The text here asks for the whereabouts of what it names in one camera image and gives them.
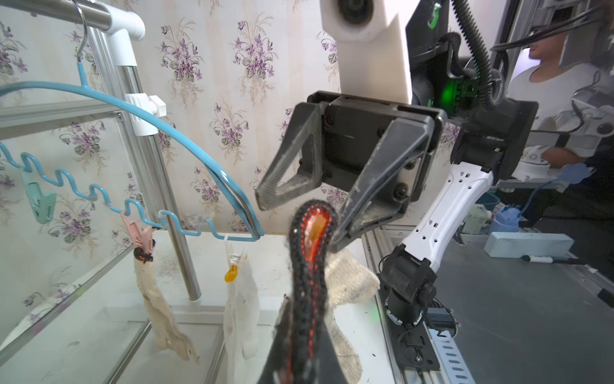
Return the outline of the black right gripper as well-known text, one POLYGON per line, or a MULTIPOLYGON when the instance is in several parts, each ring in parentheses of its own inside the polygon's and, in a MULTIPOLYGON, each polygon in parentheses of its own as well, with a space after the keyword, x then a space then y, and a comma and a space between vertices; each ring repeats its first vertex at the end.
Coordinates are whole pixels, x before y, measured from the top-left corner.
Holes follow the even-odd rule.
POLYGON ((367 231, 399 218, 409 197, 419 200, 446 119, 439 108, 315 92, 294 108, 278 152, 255 190, 258 207, 276 209, 322 182, 349 191, 329 244, 330 252, 337 253, 367 231), (415 180, 403 182, 396 195, 401 170, 418 158, 415 180))

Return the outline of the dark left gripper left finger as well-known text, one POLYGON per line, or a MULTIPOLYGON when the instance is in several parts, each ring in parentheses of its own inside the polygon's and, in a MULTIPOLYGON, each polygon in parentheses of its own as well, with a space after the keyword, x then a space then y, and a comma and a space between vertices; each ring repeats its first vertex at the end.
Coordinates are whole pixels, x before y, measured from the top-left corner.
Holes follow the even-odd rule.
POLYGON ((258 383, 292 383, 291 344, 292 344, 293 304, 284 297, 275 326, 273 343, 267 356, 258 383))

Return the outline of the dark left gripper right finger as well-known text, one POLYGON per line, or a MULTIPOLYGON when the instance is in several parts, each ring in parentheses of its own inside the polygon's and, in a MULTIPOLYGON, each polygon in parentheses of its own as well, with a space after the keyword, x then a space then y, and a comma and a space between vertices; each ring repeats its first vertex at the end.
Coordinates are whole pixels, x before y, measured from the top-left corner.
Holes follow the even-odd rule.
POLYGON ((323 323, 319 328, 318 345, 315 352, 315 383, 346 384, 345 375, 338 361, 329 332, 323 323))

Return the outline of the white glove yellow cuff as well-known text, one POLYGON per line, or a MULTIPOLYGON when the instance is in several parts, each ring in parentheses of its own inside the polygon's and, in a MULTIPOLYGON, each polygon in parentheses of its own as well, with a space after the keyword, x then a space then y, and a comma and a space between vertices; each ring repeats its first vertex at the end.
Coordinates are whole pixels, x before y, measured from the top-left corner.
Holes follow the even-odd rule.
POLYGON ((224 310, 223 331, 226 352, 226 381, 244 383, 247 361, 258 351, 257 325, 260 302, 257 284, 249 259, 238 269, 232 282, 225 282, 227 301, 224 310))

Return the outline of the beige glove black cuff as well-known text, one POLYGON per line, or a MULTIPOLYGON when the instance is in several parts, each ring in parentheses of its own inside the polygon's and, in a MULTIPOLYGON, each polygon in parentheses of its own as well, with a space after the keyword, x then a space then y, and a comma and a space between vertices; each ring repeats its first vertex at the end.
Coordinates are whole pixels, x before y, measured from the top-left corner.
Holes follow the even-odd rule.
POLYGON ((336 308, 371 299, 379 280, 348 251, 332 253, 330 240, 337 227, 337 212, 327 202, 303 203, 292 218, 289 260, 293 304, 292 383, 315 383, 315 352, 324 323, 347 383, 363 374, 361 359, 334 317, 336 308))
POLYGON ((138 247, 134 249, 133 254, 138 289, 144 300, 158 350, 172 350, 182 360, 193 360, 199 364, 199 356, 193 342, 179 330, 172 309, 157 286, 153 255, 146 254, 138 247))

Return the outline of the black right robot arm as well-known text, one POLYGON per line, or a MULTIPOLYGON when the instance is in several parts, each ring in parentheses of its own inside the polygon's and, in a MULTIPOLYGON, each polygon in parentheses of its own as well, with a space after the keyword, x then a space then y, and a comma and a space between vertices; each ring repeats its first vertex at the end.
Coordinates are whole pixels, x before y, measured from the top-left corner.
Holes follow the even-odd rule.
MULTIPOLYGON (((478 106, 460 125, 439 195, 382 270, 386 312, 400 326, 424 318, 449 242, 478 198, 515 170, 537 113, 535 102, 494 99, 492 65, 470 6, 455 1, 453 10, 475 61, 478 106)), ((329 243, 337 252, 419 200, 446 113, 413 104, 407 40, 436 31, 418 1, 324 1, 321 21, 337 44, 341 92, 319 91, 295 107, 255 195, 268 211, 323 183, 345 190, 329 243)))

